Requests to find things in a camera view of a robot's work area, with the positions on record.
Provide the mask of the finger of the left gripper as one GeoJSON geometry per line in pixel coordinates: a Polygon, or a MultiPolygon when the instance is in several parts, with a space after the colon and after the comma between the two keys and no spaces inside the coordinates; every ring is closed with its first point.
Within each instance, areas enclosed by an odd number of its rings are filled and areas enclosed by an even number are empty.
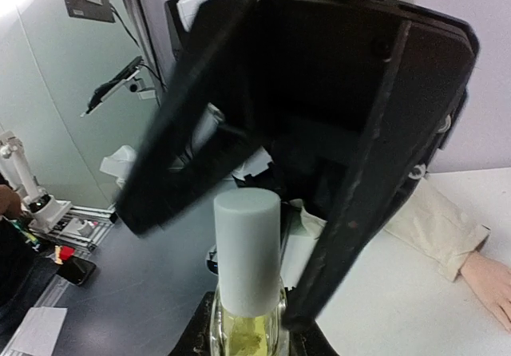
{"type": "Polygon", "coordinates": [[[117,214],[135,235],[178,216],[259,147],[263,132],[250,65],[256,6],[256,0],[208,0],[200,6],[117,199],[117,214]],[[173,171],[209,105],[220,110],[220,126],[173,171]]]}
{"type": "Polygon", "coordinates": [[[335,204],[291,294],[282,323],[306,330],[327,305],[364,247],[417,184],[448,135],[446,119],[464,104],[467,25],[453,18],[403,21],[335,204]]]}

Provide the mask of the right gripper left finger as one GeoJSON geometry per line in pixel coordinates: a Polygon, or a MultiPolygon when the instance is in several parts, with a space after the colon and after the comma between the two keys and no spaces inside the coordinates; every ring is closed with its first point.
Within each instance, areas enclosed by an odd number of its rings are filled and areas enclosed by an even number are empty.
{"type": "Polygon", "coordinates": [[[204,294],[169,356],[210,356],[210,324],[215,293],[204,294]]]}

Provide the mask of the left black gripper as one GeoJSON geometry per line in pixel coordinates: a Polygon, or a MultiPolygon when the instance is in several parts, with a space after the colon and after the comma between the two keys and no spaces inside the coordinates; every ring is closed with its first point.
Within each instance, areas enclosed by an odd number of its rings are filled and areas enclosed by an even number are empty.
{"type": "Polygon", "coordinates": [[[195,170],[265,148],[289,172],[410,172],[465,102],[478,53],[466,22],[396,0],[207,0],[191,104],[222,121],[195,170]]]}

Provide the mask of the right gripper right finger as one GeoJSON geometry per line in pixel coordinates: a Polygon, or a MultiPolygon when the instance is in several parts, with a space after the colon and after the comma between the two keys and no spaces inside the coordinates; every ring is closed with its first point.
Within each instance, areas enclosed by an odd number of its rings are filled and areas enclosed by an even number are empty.
{"type": "Polygon", "coordinates": [[[339,356],[317,322],[313,322],[306,330],[291,331],[289,337],[291,356],[339,356]]]}

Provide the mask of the white nail polish bottle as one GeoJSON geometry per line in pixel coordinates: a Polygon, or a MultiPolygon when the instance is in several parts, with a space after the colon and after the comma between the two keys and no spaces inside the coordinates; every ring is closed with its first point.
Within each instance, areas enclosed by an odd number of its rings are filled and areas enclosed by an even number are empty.
{"type": "Polygon", "coordinates": [[[269,313],[243,318],[229,313],[216,290],[209,323],[211,355],[271,355],[290,354],[290,335],[281,326],[281,316],[287,307],[284,286],[280,287],[279,302],[269,313]]]}

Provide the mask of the black tablet on arm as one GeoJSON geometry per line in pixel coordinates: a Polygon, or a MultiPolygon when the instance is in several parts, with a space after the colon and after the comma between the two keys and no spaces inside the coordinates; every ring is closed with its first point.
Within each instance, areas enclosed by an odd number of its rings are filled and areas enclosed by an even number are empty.
{"type": "Polygon", "coordinates": [[[140,76],[141,68],[145,67],[142,56],[136,56],[127,64],[113,79],[98,86],[91,96],[87,109],[81,114],[85,117],[93,113],[109,97],[119,89],[125,87],[130,93],[135,93],[140,100],[157,99],[156,89],[146,85],[144,79],[140,76]]]}

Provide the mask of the mannequin hand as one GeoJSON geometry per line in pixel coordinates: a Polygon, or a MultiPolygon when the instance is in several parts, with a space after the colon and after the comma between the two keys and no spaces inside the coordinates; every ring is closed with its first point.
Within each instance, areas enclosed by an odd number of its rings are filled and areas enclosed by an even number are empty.
{"type": "Polygon", "coordinates": [[[493,317],[510,332],[510,268],[472,252],[460,268],[461,277],[493,317]]]}

